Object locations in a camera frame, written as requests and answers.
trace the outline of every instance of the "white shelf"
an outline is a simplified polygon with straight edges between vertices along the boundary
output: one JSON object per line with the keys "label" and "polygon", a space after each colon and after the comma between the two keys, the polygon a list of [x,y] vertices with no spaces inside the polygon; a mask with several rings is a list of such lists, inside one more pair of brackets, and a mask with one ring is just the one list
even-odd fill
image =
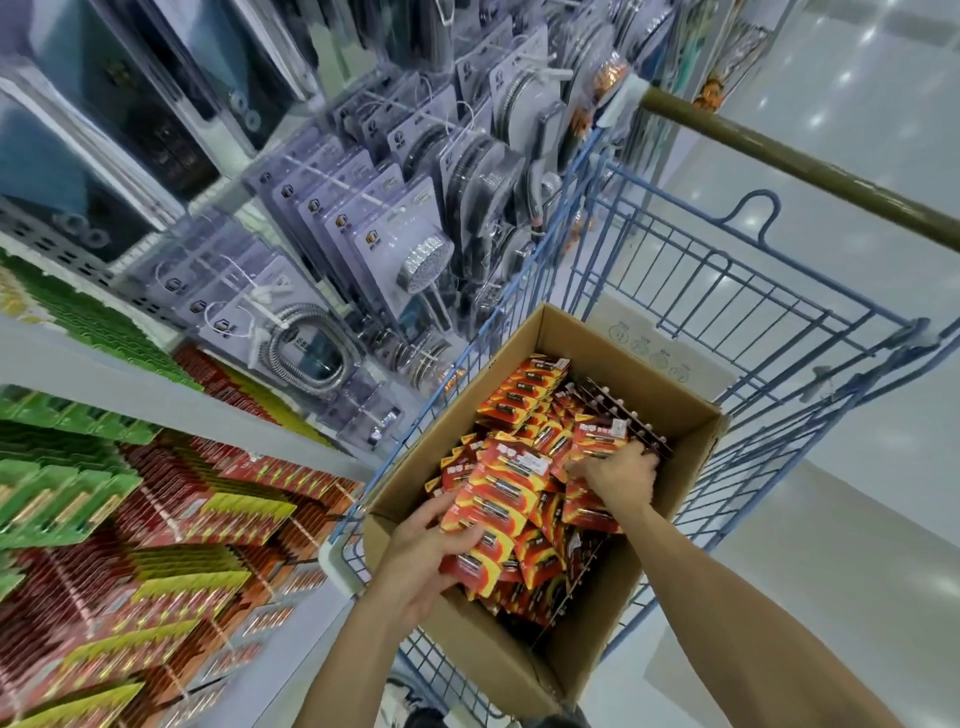
{"label": "white shelf", "polygon": [[290,725],[351,602],[331,582],[324,582],[300,602],[256,659],[230,679],[224,696],[200,724],[204,728]]}
{"label": "white shelf", "polygon": [[0,316],[0,382],[362,482],[373,468],[57,331]]}

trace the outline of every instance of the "metal shower hose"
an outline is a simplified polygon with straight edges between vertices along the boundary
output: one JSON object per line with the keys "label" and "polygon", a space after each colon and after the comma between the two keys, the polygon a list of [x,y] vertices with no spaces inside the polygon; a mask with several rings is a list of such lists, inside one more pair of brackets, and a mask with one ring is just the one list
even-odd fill
{"label": "metal shower hose", "polygon": [[[270,339],[263,344],[260,356],[264,364],[283,381],[296,387],[311,397],[327,396],[343,386],[355,366],[360,364],[363,354],[353,341],[344,333],[339,322],[329,312],[313,303],[292,303],[276,312],[276,318],[284,326],[277,325],[270,333]],[[309,322],[316,325],[340,354],[342,361],[336,371],[325,378],[316,379],[306,374],[296,362],[284,356],[284,333],[296,324]]]}

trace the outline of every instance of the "person's right hand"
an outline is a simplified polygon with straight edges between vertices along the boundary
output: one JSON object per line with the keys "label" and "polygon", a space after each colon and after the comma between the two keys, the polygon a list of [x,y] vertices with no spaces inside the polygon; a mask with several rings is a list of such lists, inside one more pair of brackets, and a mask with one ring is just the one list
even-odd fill
{"label": "person's right hand", "polygon": [[567,464],[570,477],[584,478],[616,517],[620,509],[638,510],[650,505],[660,459],[642,443],[632,442],[606,460],[585,457]]}

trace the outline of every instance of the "blue wire shopping cart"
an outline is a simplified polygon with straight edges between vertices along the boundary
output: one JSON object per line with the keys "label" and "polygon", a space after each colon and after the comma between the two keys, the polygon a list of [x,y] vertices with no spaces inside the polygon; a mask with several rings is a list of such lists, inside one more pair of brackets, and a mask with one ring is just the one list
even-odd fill
{"label": "blue wire shopping cart", "polygon": [[[628,102],[641,96],[644,109],[960,252],[960,222],[952,218],[877,191],[656,89],[642,88]],[[903,318],[768,245],[767,232],[780,213],[775,193],[752,192],[730,214],[711,216],[621,170],[606,156],[603,137],[598,126],[567,171],[542,244],[458,361],[466,374],[450,378],[424,406],[355,512],[544,301],[588,321],[603,297],[615,297],[642,309],[661,335],[712,357],[729,374],[732,384],[715,401],[730,416],[730,430],[674,521],[706,549],[730,533],[847,412],[922,376],[960,346],[960,319],[931,331],[928,320]],[[732,222],[758,199],[768,201],[771,212],[751,237]],[[370,578],[360,528],[359,520],[347,519],[331,538],[356,591]],[[605,656],[655,606],[642,578]],[[483,726],[511,722],[422,631],[404,642],[401,657],[437,707],[459,705],[460,716]]]}

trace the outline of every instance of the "person's left hand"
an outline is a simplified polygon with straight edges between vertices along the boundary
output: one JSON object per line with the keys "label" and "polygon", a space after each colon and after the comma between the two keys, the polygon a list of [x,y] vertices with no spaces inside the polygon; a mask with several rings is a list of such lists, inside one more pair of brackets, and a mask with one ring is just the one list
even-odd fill
{"label": "person's left hand", "polygon": [[396,620],[399,640],[427,618],[440,592],[457,583],[455,576],[437,571],[441,559],[466,553],[483,536],[481,525],[454,533],[430,527],[455,498],[452,492],[431,498],[396,527],[367,590],[369,598],[379,601]]}

